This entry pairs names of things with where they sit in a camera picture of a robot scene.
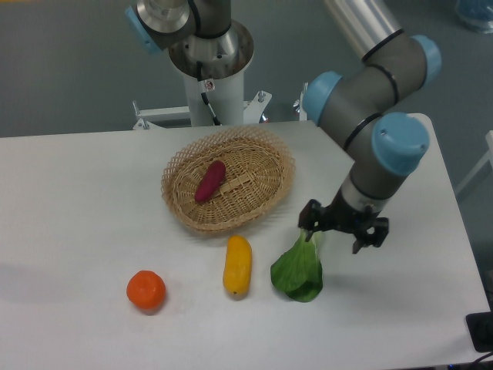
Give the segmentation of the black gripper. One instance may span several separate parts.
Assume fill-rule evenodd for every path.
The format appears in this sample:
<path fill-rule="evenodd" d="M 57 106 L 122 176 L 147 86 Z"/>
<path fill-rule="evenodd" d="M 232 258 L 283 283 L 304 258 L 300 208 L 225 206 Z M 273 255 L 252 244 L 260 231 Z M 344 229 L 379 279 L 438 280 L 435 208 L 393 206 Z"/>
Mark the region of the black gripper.
<path fill-rule="evenodd" d="M 389 219 L 377 217 L 370 206 L 364 210 L 354 209 L 338 190 L 332 202 L 323 207 L 317 200 L 309 200 L 302 209 L 298 227 L 305 232 L 305 241 L 319 231 L 336 230 L 354 234 L 352 253 L 357 254 L 366 247 L 380 247 L 389 233 Z"/>

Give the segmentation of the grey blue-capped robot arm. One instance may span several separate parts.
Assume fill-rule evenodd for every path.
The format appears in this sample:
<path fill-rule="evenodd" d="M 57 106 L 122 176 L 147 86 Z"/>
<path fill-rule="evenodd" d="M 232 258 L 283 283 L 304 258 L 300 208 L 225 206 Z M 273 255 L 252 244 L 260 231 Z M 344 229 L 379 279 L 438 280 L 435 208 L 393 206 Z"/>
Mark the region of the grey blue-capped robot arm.
<path fill-rule="evenodd" d="M 389 222 L 381 211 L 428 149 L 423 124 L 393 107 L 437 76 L 441 53 L 428 37 L 407 35 L 381 1 L 326 6 L 364 67 L 350 78 L 319 75 L 301 107 L 354 164 L 331 204 L 309 201 L 299 226 L 352 234 L 359 251 L 382 245 Z M 193 125 L 245 123 L 243 72 L 253 40 L 232 19 L 230 2 L 138 1 L 126 18 L 143 48 L 167 51 L 183 75 Z"/>

